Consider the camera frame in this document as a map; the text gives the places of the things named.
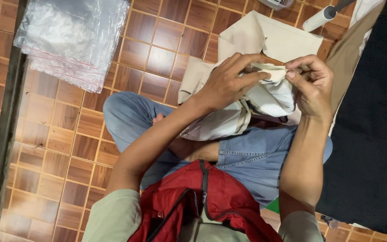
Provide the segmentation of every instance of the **green object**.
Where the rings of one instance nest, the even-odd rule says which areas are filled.
[[[279,198],[276,198],[276,200],[272,201],[268,206],[265,207],[268,210],[271,210],[273,212],[276,212],[280,214],[280,209],[279,209]]]

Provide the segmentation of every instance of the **black cloth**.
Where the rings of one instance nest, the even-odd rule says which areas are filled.
[[[387,2],[338,110],[316,210],[387,233]]]

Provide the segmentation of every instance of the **person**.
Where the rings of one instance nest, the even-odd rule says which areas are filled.
[[[298,126],[251,127],[207,142],[178,137],[196,119],[269,78],[264,72],[239,75],[256,62],[263,62],[262,55],[235,53],[175,110],[129,92],[106,100],[105,122],[122,153],[104,198],[92,206],[83,242],[323,241],[314,213],[323,162],[332,151],[333,73],[317,56],[284,64],[299,90]],[[279,233],[260,216],[277,196]]]

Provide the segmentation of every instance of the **leg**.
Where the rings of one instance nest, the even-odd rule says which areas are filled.
[[[279,195],[279,177],[297,126],[260,129],[252,127],[239,136],[222,139],[217,168],[249,189],[261,209]],[[323,162],[332,151],[328,138]]]
[[[170,107],[132,92],[111,95],[103,110],[107,129],[120,152],[153,125],[152,120],[158,113],[167,116],[171,112]],[[144,175],[140,188],[146,189],[186,164],[188,162],[180,160],[169,150],[164,151]]]

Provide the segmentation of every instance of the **brown fabric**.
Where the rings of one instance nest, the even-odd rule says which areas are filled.
[[[335,114],[344,93],[346,92],[356,65],[359,60],[359,47],[362,44],[364,35],[376,22],[386,1],[375,7],[362,19],[356,22],[332,48],[326,64],[334,72],[332,84],[331,109]]]

